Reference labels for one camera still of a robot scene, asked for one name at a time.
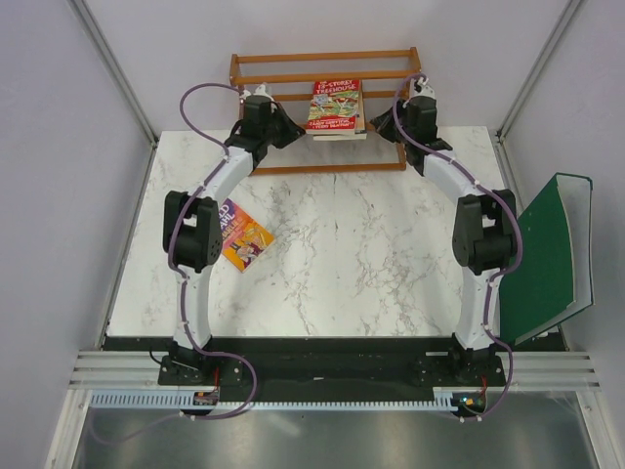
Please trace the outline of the Nineteen Eighty-Four blue book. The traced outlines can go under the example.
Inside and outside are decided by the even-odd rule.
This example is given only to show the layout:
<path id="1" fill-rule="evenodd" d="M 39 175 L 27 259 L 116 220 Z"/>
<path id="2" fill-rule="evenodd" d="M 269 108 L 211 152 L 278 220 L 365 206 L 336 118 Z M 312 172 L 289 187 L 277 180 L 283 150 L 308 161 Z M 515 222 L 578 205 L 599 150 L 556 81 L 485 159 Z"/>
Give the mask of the Nineteen Eighty-Four blue book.
<path id="1" fill-rule="evenodd" d="M 335 131 L 328 130 L 312 130 L 308 129 L 307 133 L 312 135 L 315 141 L 321 142 L 338 142 L 338 141 L 357 141 L 365 140 L 367 138 L 367 130 L 353 130 L 353 131 Z"/>

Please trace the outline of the red Treehouse book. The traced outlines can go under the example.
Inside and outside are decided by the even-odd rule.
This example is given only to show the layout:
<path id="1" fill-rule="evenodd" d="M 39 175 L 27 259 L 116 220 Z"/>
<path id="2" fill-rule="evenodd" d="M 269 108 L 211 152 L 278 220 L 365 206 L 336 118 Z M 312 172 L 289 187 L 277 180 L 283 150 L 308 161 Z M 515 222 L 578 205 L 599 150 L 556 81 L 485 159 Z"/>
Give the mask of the red Treehouse book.
<path id="1" fill-rule="evenodd" d="M 306 131 L 353 131 L 358 103 L 358 79 L 323 80 L 313 85 Z"/>

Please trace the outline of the Roald Dahl yellow purple book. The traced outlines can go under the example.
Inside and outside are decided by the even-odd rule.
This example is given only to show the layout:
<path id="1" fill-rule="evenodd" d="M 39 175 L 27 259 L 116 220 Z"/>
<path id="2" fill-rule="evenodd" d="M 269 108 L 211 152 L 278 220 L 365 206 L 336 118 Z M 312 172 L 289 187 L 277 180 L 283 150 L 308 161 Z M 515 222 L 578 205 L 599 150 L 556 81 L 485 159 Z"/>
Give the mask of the Roald Dahl yellow purple book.
<path id="1" fill-rule="evenodd" d="M 274 236 L 229 198 L 219 209 L 219 217 L 222 254 L 243 273 L 270 247 Z"/>

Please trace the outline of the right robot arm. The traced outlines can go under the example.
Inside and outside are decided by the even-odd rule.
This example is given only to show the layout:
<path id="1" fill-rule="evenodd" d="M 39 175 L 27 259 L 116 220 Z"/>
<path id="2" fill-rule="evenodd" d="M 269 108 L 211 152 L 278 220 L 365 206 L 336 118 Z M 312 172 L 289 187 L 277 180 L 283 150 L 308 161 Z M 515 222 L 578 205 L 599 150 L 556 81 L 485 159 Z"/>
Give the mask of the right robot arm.
<path id="1" fill-rule="evenodd" d="M 454 337 L 461 351 L 447 360 L 456 383 L 472 383 L 482 373 L 474 352 L 494 343 L 491 321 L 501 278 L 520 244 L 516 200 L 509 190 L 489 190 L 438 136 L 437 101 L 429 96 L 396 98 L 371 125 L 385 140 L 400 144 L 406 161 L 455 204 L 452 252 L 463 270 L 462 304 Z"/>

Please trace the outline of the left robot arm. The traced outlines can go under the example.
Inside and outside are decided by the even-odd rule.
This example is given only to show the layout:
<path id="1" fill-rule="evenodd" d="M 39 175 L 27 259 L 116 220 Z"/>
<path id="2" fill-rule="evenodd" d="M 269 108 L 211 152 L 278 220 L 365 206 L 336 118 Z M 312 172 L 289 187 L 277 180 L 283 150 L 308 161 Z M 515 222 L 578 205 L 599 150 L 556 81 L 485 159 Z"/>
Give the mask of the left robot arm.
<path id="1" fill-rule="evenodd" d="M 163 249 L 177 280 L 178 315 L 174 341 L 190 350 L 212 337 L 209 283 L 223 249 L 220 208 L 232 191 L 267 156 L 304 136 L 267 86 L 241 95 L 242 117 L 222 142 L 222 154 L 198 188 L 168 192 L 164 201 Z"/>

